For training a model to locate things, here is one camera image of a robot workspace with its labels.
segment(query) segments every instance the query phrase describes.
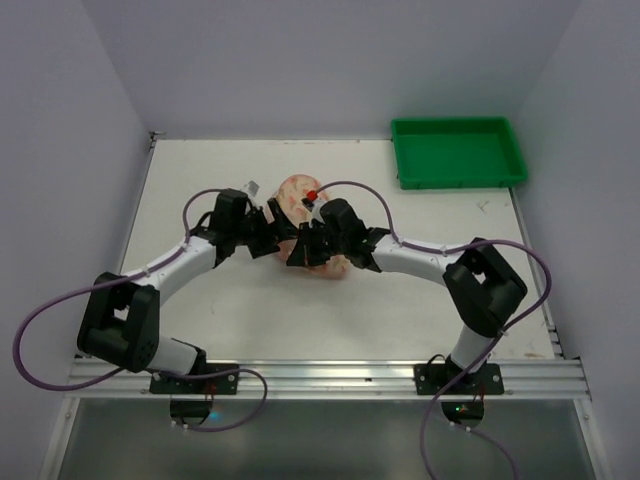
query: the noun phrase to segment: white enclosure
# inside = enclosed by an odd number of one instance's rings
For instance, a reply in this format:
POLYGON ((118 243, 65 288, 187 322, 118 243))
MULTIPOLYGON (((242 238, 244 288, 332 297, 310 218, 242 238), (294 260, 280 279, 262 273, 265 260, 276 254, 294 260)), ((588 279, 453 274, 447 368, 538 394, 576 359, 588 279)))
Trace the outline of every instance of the white enclosure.
MULTIPOLYGON (((538 312, 495 357, 550 361, 557 326, 595 411, 576 403, 578 430, 588 437, 595 417, 613 478, 637 477, 638 25, 633 0, 2 2, 2 475, 55 478, 73 423, 65 427, 60 405, 71 419, 77 407, 14 371, 21 318, 175 244, 190 193, 253 179, 266 198, 287 175, 310 173, 379 188, 409 237, 530 242, 554 273, 552 320, 538 312), (508 117, 528 182, 513 192, 401 192, 390 120, 451 115, 508 117), (153 156, 150 131, 167 139, 153 156)), ((363 195, 344 191, 368 224, 383 225, 363 195)), ((505 255, 531 301, 536 272, 505 255)), ((248 360, 405 361, 451 348, 461 322, 440 287, 352 273, 321 284, 238 255, 166 305, 163 332, 248 360), (232 294, 230 283, 242 287, 232 294), (332 323, 311 301, 319 289, 340 306, 332 323), (264 311, 243 305, 247 295, 264 311), (403 306, 401 333, 386 321, 385 295, 403 306), (286 315, 303 313, 291 329, 286 315), (260 320, 264 342, 247 341, 260 320)), ((23 352, 37 376, 69 377, 85 303, 61 305, 28 331, 23 352)), ((74 378, 82 368, 98 367, 76 365, 74 378)), ((597 442, 585 441, 593 460, 597 442)))

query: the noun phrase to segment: metal frame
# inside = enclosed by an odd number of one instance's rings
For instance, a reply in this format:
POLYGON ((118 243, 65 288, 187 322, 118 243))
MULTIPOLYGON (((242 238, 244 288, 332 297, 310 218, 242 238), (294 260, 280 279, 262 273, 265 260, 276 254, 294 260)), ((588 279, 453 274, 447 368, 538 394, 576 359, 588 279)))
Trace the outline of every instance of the metal frame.
POLYGON ((593 415, 593 407, 590 400, 574 400, 573 402, 580 422, 582 437, 584 438, 587 452, 591 460, 591 466, 597 480, 609 480, 613 478, 611 465, 600 436, 600 431, 593 415))
POLYGON ((79 398, 66 397, 62 400, 60 414, 53 427, 49 448, 40 468, 39 480, 54 480, 58 478, 79 406, 79 398))
MULTIPOLYGON (((236 362, 264 375, 269 382, 270 400, 415 400, 413 365, 419 361, 270 361, 216 360, 236 362)), ((508 400, 586 400, 587 382, 578 360, 495 360, 500 365, 508 400)), ((113 370, 101 360, 76 359, 70 383, 79 383, 113 370)), ((73 392, 76 398, 157 398, 148 393, 151 375, 122 372, 94 387, 73 392)), ((239 378, 237 399, 256 399, 262 384, 248 374, 239 378)), ((464 399, 450 396, 449 399, 464 399)))

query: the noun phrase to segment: black mounting bracket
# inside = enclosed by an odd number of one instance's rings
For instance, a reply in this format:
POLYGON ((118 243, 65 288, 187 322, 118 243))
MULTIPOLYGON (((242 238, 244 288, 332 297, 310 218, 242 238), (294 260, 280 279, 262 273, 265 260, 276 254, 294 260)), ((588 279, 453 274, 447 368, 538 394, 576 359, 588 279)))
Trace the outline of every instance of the black mounting bracket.
MULTIPOLYGON (((198 375, 237 370, 237 363, 207 363, 198 370, 198 375)), ((238 392, 238 374, 230 373, 208 380, 180 380, 160 376, 151 379, 149 392, 154 395, 235 395, 238 392)))
MULTIPOLYGON (((453 378, 447 363, 419 363, 413 366, 413 381, 418 395, 435 395, 453 378)), ((500 366, 485 363, 480 369, 466 375, 444 393, 446 395, 503 395, 504 384, 500 366)))

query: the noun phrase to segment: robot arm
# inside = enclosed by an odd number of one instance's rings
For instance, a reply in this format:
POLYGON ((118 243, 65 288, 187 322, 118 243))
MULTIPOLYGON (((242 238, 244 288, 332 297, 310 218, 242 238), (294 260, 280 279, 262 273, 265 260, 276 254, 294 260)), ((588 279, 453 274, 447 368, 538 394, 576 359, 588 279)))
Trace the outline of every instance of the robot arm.
MULTIPOLYGON (((160 307, 194 278, 217 267, 237 246, 247 246, 253 258, 278 251, 283 240, 295 239, 297 229, 275 200, 268 206, 275 219, 267 223, 262 209, 238 190, 222 191, 209 212, 208 224, 191 230, 188 239, 153 261, 157 265, 184 252, 163 268, 136 281, 101 289, 91 294, 78 334, 78 348, 131 372, 170 371, 198 375, 206 372, 206 353, 194 345, 160 335, 160 307)), ((103 283, 119 276, 100 275, 103 283)))
MULTIPOLYGON (((344 199, 307 201, 306 205, 314 219, 297 229, 275 200, 268 202, 275 220, 267 223, 262 209, 246 193, 224 190, 206 215, 208 224, 198 225, 185 244, 175 247, 184 250, 176 261, 138 281, 91 295, 78 335, 79 349, 132 372, 203 373, 204 351, 159 334, 161 305, 191 280, 217 267, 236 247, 247 246, 257 258, 277 252, 278 244, 288 239, 297 239, 289 266, 321 265, 333 255, 345 255, 357 268, 404 273, 446 287, 465 324, 446 361, 451 375, 478 358, 527 293, 522 280, 492 246, 461 255, 425 253, 401 245, 387 229, 365 227, 344 199)), ((154 263, 174 253, 175 249, 154 263)), ((96 283, 117 278, 121 277, 105 273, 96 283)))
MULTIPOLYGON (((527 294, 527 287, 491 245, 461 255, 436 255, 408 248, 391 232, 366 228, 343 199, 305 200, 311 224, 300 225, 300 237, 289 265, 324 263, 331 255, 345 255, 358 268, 398 272, 438 283, 449 290, 464 326, 446 359, 453 378, 475 362, 500 335, 503 326, 527 294)), ((410 241, 411 245, 441 251, 441 245, 410 241)), ((469 370, 477 372, 486 357, 469 370)))

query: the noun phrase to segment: green tray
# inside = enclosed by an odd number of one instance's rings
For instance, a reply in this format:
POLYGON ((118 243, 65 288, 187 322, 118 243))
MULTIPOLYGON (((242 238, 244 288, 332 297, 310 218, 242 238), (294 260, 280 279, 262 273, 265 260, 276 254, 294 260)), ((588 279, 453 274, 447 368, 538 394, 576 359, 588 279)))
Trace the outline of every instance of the green tray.
POLYGON ((512 187, 527 178, 506 118, 397 118, 391 132, 404 190, 512 187))

